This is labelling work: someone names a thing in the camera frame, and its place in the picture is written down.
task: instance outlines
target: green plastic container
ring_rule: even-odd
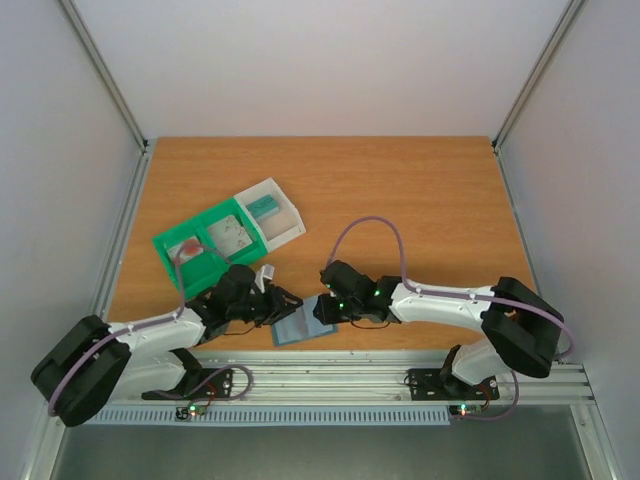
[[[241,207],[235,198],[230,198],[153,238],[153,246],[176,288],[178,288],[178,280],[175,266],[168,251],[194,236],[203,245],[217,250],[215,240],[207,232],[207,227],[229,215],[235,217],[251,238],[251,244],[231,255],[229,260],[233,263],[250,265],[267,254],[267,246],[254,222],[249,219],[246,209]],[[229,264],[213,252],[204,251],[185,261],[180,266],[180,271],[186,297],[194,297],[204,289],[215,285],[227,270],[229,270]]]

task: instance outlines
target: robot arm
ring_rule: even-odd
[[[31,381],[51,400],[85,352],[115,332],[124,332],[107,341],[63,386],[53,408],[65,425],[84,423],[111,400],[204,397],[206,385],[198,386],[215,370],[202,368],[189,348],[221,335],[231,320],[272,325],[302,306],[300,298],[273,285],[272,277],[273,267],[260,269],[256,277],[249,267],[232,265],[215,287],[187,302],[175,319],[165,315],[104,323],[96,315],[83,318],[38,364]],[[230,383],[216,388],[218,398],[229,395]]]
[[[502,277],[497,285],[479,288],[433,287],[384,276],[373,281],[348,264],[336,260],[321,272],[329,294],[321,295],[314,309],[324,324],[368,318],[374,322],[429,321],[468,328],[485,335],[473,345],[454,347],[442,367],[440,379],[455,397],[468,386],[499,373],[515,370],[531,377],[549,375],[560,328],[524,309],[498,303],[498,298],[516,300],[562,316],[522,283]],[[427,292],[451,293],[430,295]],[[475,297],[496,298],[496,302]]]

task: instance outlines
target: white backdrop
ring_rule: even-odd
[[[576,334],[628,479],[640,472],[638,18],[637,0],[588,2],[504,147],[542,293]]]
[[[497,133],[566,0],[77,0],[144,134]]]
[[[0,478],[44,399],[31,371],[97,288],[137,148],[57,2],[0,15]]]

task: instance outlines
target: wooden table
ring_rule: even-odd
[[[400,229],[409,277],[435,285],[531,278],[502,178],[486,137],[162,138],[158,140],[124,257],[110,321],[174,309],[178,293],[151,238],[273,177],[307,233],[264,258],[275,282],[299,297],[323,291],[319,270],[352,220],[381,215]],[[337,258],[377,278],[398,275],[398,248],[381,223],[356,227]],[[247,327],[234,322],[230,332]],[[478,334],[433,323],[380,331],[341,325],[335,335],[284,349],[448,349]],[[200,348],[273,349],[269,328]]]

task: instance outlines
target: gray floor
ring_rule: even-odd
[[[69,429],[56,480],[590,478],[569,407],[450,427]]]

